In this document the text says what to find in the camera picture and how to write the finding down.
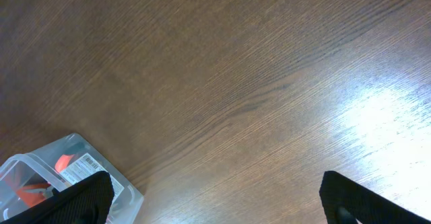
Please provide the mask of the orange black long-nose pliers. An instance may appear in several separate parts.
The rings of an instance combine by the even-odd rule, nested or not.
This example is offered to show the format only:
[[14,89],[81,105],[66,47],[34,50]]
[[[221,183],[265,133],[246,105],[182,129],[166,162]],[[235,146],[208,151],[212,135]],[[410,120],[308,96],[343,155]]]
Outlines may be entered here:
[[62,155],[58,158],[55,164],[56,172],[60,173],[65,170],[74,161],[79,159],[87,151],[86,145],[83,142],[74,143],[68,146]]

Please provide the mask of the clear plastic container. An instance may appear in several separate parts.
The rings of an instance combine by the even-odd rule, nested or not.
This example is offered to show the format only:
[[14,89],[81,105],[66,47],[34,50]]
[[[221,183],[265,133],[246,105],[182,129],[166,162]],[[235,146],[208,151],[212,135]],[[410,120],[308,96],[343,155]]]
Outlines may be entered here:
[[107,223],[133,223],[144,196],[81,135],[70,134],[1,166],[1,221],[6,221],[99,171],[110,174],[114,198]]

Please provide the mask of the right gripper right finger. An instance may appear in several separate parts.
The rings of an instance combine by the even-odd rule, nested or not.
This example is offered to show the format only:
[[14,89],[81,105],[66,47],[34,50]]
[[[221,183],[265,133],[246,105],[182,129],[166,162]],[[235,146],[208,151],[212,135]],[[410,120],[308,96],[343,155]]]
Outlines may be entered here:
[[335,171],[324,173],[319,196],[328,224],[430,224]]

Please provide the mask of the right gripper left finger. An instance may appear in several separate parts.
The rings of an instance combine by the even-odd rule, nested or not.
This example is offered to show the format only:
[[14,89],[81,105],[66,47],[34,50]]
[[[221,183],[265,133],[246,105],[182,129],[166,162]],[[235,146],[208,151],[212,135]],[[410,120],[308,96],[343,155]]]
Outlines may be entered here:
[[110,174],[99,171],[2,224],[105,224],[113,198]]

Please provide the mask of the orange scraper wooden handle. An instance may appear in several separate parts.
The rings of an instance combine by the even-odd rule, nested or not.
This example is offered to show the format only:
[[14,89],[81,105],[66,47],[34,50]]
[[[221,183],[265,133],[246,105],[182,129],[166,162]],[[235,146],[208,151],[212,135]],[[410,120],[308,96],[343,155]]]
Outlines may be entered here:
[[5,194],[2,197],[6,201],[6,206],[22,205],[33,207],[49,198],[52,194],[53,186],[37,173],[9,172],[1,180],[5,184]]

